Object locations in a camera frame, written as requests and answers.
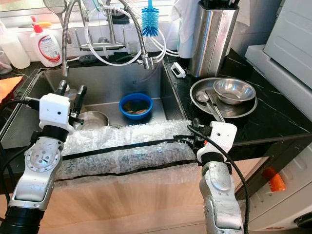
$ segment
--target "stainless steel sink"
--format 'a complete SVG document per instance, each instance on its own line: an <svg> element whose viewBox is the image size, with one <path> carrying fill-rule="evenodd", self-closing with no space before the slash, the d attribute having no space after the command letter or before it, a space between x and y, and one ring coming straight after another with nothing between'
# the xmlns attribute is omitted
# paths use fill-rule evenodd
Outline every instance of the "stainless steel sink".
<svg viewBox="0 0 312 234"><path fill-rule="evenodd" d="M41 71L28 87L26 96L40 98L51 93L62 79L60 69ZM70 88L78 89L80 85L86 85L88 91L84 99L85 109L103 112L111 125L125 126L185 118L162 64L154 70L145 70L137 64L123 67L76 67L70 68L70 76L66 80ZM140 121L127 119L118 108L120 99L134 92L148 94L154 101L150 116ZM40 130L38 124L38 112L22 106L5 133L1 133L4 148L27 145L32 132Z"/></svg>

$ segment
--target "black countertop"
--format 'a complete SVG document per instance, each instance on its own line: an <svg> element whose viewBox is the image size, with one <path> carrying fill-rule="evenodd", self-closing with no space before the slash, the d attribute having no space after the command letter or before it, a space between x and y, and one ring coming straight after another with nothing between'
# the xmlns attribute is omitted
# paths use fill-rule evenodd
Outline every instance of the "black countertop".
<svg viewBox="0 0 312 234"><path fill-rule="evenodd" d="M168 70L172 60L167 58L165 62ZM200 123L204 125L209 125L215 120L212 115L195 106L190 98L190 88L199 79L191 75L176 78L171 71L169 73L187 118L198 117ZM290 136L305 137L312 134L312 122L235 51L230 51L218 77L247 81L256 90L258 105L251 114L246 117L226 119L228 123L238 128L236 145L277 141Z"/></svg>

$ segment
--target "metal bowl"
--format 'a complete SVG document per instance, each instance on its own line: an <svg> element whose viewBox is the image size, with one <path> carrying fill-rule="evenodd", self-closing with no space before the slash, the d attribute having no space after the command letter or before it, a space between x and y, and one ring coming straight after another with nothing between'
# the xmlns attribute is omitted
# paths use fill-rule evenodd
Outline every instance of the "metal bowl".
<svg viewBox="0 0 312 234"><path fill-rule="evenodd" d="M255 97L255 89L239 79L225 78L214 82L218 98L229 105L238 105Z"/></svg>
<svg viewBox="0 0 312 234"><path fill-rule="evenodd" d="M78 118L83 119L84 123L83 125L78 123L74 124L74 128L76 130L98 129L100 127L109 125L108 117L102 112L98 111L87 111L81 113Z"/></svg>

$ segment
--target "chrome faucet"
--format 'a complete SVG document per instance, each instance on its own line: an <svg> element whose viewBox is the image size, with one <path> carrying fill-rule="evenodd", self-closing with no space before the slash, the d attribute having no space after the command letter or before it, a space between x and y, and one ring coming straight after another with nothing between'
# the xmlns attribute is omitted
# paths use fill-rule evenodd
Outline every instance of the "chrome faucet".
<svg viewBox="0 0 312 234"><path fill-rule="evenodd" d="M134 10L130 7L128 2L126 0L119 0L124 6L125 10L129 12L131 18L134 21L135 27L136 27L136 32L138 35L139 39L139 44L141 47L141 58L142 60L137 60L138 64L143 64L145 69L150 69L154 68L154 62L153 58L148 57L148 53L146 52L144 41L143 41L143 36L142 36L142 31L140 28L140 25L138 23L138 20L136 18ZM89 21L88 17L88 12L86 10L84 0L71 0L68 3L66 13L65 13L65 18L64 18L64 27L63 27L63 34L62 34L62 74L64 77L69 76L69 67L67 64L67 31L68 31L68 23L69 23L69 17L72 12L73 6L75 3L79 4L80 8L80 13L83 21L83 25L85 25L86 21ZM111 0L107 0L106 4L109 5ZM106 50L116 50L120 48L125 47L125 43L122 42L116 42L116 37L114 34L114 28L113 28L113 19L112 19L112 12L110 9L105 9L106 15L107 15L107 20L108 20L108 26L110 29L110 42L104 42L104 43L92 43L92 47L94 50L103 50L103 47L105 47ZM88 45L81 45L79 42L79 38L77 36L77 40L80 46L80 50L90 50Z"/></svg>

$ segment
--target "white bottle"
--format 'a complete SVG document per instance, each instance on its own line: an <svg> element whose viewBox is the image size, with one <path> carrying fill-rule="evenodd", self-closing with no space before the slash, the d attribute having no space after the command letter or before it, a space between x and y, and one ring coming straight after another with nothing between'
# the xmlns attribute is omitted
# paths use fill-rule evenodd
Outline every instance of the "white bottle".
<svg viewBox="0 0 312 234"><path fill-rule="evenodd" d="M62 63L61 50L55 36L44 32L42 27L37 24L35 17L31 17L34 22L35 32L30 38L33 43L33 48L46 67L55 67Z"/></svg>
<svg viewBox="0 0 312 234"><path fill-rule="evenodd" d="M7 30L1 21L0 46L12 65L16 68L23 69L30 65L29 57L22 47L18 37L14 32Z"/></svg>

